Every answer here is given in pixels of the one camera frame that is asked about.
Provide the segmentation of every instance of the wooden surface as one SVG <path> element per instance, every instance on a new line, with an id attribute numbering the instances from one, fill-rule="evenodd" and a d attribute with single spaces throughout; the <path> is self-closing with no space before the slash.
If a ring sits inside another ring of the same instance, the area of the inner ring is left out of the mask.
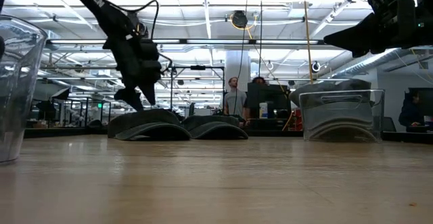
<path id="1" fill-rule="evenodd" d="M 433 147 L 26 139 L 0 223 L 433 223 Z"/>

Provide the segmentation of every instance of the metal frame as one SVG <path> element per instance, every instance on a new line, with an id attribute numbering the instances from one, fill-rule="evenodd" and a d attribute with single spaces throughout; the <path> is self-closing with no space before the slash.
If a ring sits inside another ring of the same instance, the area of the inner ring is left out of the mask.
<path id="1" fill-rule="evenodd" d="M 178 80 L 182 79 L 182 78 L 178 78 L 179 75 L 183 71 L 185 71 L 185 69 L 191 69 L 191 70 L 193 70 L 193 67 L 195 67 L 195 66 L 172 66 L 171 67 L 171 69 L 170 69 L 170 109 L 171 110 L 173 109 L 173 81 L 175 79 L 178 79 Z M 224 99 L 225 67 L 223 67 L 223 66 L 201 66 L 201 68 L 211 69 L 218 76 L 218 78 L 215 78 L 215 80 L 221 79 L 223 81 L 223 96 L 222 96 L 222 98 Z M 176 76 L 173 76 L 174 75 L 173 71 L 176 70 L 176 69 L 180 69 L 180 71 L 177 72 Z M 222 77 L 219 76 L 218 72 L 215 71 L 216 69 L 221 69 L 223 71 L 223 76 Z M 190 79 L 190 80 L 200 80 L 200 77 L 198 77 L 198 78 L 188 78 L 188 79 Z"/>

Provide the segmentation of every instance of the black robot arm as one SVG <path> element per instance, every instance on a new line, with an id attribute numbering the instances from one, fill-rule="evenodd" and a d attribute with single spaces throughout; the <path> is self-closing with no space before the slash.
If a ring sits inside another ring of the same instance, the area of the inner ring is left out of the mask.
<path id="1" fill-rule="evenodd" d="M 154 84 L 161 78 L 161 64 L 156 44 L 140 32 L 137 12 L 146 8 L 128 11 L 108 0 L 80 0 L 96 17 L 99 27 L 107 35 L 104 49 L 110 49 L 122 74 L 125 89 L 119 90 L 115 99 L 123 100 L 136 110 L 143 110 L 139 87 L 151 105 L 155 104 Z"/>

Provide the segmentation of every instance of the desk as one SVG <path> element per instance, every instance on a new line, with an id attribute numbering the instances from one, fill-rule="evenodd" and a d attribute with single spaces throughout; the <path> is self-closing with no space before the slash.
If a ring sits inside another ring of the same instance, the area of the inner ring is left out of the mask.
<path id="1" fill-rule="evenodd" d="M 424 144 L 287 137 L 25 139 L 17 163 L 0 167 L 0 217 L 11 224 L 431 224 L 432 156 Z"/>

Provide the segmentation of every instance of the ceiling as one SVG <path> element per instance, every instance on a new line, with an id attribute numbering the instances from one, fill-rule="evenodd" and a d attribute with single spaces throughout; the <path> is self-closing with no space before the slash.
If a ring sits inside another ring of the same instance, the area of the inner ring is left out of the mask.
<path id="1" fill-rule="evenodd" d="M 127 9 L 138 8 L 151 0 L 110 0 Z M 155 39 L 281 39 L 281 40 L 305 40 L 306 22 L 303 0 L 158 0 L 160 11 L 154 31 Z M 366 15 L 371 13 L 371 8 L 366 0 L 306 0 L 310 39 L 320 40 L 325 35 L 332 34 L 354 26 Z M 230 15 L 235 10 L 246 9 L 249 19 L 248 32 L 238 30 L 230 22 Z M 139 18 L 147 27 L 152 27 L 156 7 L 150 6 L 139 13 Z M 38 27 L 49 30 L 52 38 L 57 39 L 104 39 L 93 14 L 80 2 L 80 0 L 6 0 L 3 14 L 15 16 L 27 20 Z M 170 57 L 178 66 L 191 66 L 196 64 L 224 66 L 225 51 L 228 49 L 241 49 L 224 45 L 189 47 L 184 45 L 165 45 L 162 53 Z M 252 62 L 259 62 L 258 50 L 255 47 L 247 47 Z M 262 58 L 266 63 L 271 63 L 272 74 L 276 77 L 309 76 L 309 53 L 306 45 L 290 47 L 272 47 L 263 45 Z M 350 52 L 331 46 L 312 46 L 311 60 L 327 65 L 327 70 L 341 69 L 352 60 Z M 76 72 L 72 69 L 75 65 L 96 66 L 95 70 Z M 113 76 L 120 74 L 111 69 L 101 67 L 115 67 L 116 62 L 112 54 L 107 51 L 87 53 L 44 53 L 42 57 L 45 76 L 55 77 L 93 77 Z M 260 75 L 272 78 L 266 66 L 261 66 Z M 177 106 L 187 105 L 192 102 L 191 96 L 197 97 L 197 102 L 202 105 L 218 105 L 221 100 L 222 82 L 211 70 L 185 71 L 183 76 L 215 77 L 209 81 L 185 81 L 180 91 L 190 88 L 206 88 L 198 91 L 196 95 L 177 96 Z M 64 80 L 64 83 L 88 86 L 87 89 L 76 88 L 81 92 L 96 91 L 112 92 L 121 87 L 120 81 L 113 79 L 113 83 L 106 81 L 75 81 Z M 156 84 L 157 97 L 164 100 L 170 97 L 170 91 L 164 88 L 164 83 Z"/>

